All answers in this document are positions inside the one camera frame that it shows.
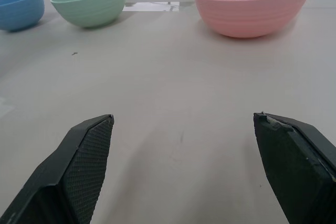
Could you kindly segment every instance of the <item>green bowl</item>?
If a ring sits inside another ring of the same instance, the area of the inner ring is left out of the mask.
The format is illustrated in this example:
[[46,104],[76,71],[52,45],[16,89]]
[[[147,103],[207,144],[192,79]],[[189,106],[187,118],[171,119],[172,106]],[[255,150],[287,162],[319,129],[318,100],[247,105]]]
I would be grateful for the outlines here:
[[114,21],[124,8],[125,0],[50,0],[69,23],[80,27],[97,27]]

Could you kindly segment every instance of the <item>bowl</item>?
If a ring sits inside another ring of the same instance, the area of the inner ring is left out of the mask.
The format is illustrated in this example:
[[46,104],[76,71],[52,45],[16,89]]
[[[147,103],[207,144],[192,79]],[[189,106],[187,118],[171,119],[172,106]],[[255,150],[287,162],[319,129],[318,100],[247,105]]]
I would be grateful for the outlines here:
[[204,23],[217,33],[253,38],[285,27],[306,0],[195,0]]
[[17,31],[32,27],[43,14],[43,0],[0,0],[0,30]]
[[50,1],[67,22],[84,28],[103,26],[114,21],[125,5],[125,0]]

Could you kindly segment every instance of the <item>white table surface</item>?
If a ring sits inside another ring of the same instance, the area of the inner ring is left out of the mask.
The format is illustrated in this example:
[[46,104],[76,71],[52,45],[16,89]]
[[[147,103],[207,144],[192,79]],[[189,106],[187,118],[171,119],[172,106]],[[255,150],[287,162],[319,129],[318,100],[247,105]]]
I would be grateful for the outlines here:
[[0,214],[72,126],[113,113],[91,223],[287,223],[253,113],[336,144],[336,0],[307,0],[287,29],[253,40],[213,33],[193,0],[127,0],[164,1],[184,7],[83,30],[46,0],[37,27],[0,32]]

